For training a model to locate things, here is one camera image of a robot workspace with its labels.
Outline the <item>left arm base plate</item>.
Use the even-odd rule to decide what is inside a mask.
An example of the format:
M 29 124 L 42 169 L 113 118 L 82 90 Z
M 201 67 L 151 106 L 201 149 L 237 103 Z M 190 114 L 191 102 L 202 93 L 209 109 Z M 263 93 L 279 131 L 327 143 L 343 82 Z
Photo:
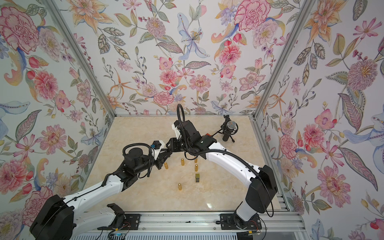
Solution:
M 140 214 L 125 214 L 124 216 L 118 216 L 115 220 L 113 220 L 113 222 L 108 226 L 108 229 L 114 231 L 138 230 L 140 220 Z

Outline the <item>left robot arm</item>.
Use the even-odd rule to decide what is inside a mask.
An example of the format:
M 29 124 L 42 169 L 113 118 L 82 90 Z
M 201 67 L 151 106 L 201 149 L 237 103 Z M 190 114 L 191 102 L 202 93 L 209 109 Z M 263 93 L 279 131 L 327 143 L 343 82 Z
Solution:
M 161 169 L 172 153 L 170 144 L 162 141 L 125 146 L 124 160 L 117 170 L 106 174 L 103 181 L 72 195 L 48 198 L 33 221 L 30 233 L 37 240 L 69 240 L 93 229 L 120 230 L 128 226 L 125 211 L 117 204 L 108 204 L 93 212 L 89 209 L 131 187 L 142 172 L 149 177 L 153 167 Z

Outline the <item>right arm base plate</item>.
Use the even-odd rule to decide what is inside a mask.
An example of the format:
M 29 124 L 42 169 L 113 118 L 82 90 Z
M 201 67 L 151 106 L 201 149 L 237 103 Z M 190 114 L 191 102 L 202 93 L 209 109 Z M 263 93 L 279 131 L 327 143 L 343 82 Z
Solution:
M 216 221 L 221 230 L 262 230 L 261 220 L 258 214 L 254 214 L 250 220 L 244 221 L 235 214 L 220 214 L 220 219 Z

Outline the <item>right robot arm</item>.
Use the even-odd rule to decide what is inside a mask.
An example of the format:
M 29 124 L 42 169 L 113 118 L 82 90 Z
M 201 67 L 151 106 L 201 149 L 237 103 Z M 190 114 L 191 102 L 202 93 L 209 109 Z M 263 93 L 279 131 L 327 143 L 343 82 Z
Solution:
M 275 209 L 272 200 L 278 192 L 273 170 L 267 165 L 259 167 L 248 163 L 230 152 L 209 134 L 200 135 L 193 123 L 185 119 L 181 104 L 177 105 L 177 117 L 178 120 L 172 126 L 176 137 L 169 141 L 170 151 L 189 154 L 192 156 L 191 161 L 202 157 L 215 163 L 234 175 L 248 188 L 244 200 L 233 214 L 236 225 L 244 229 L 244 225 L 256 214 L 268 214 L 268 207 L 272 208 L 270 217 L 273 217 Z

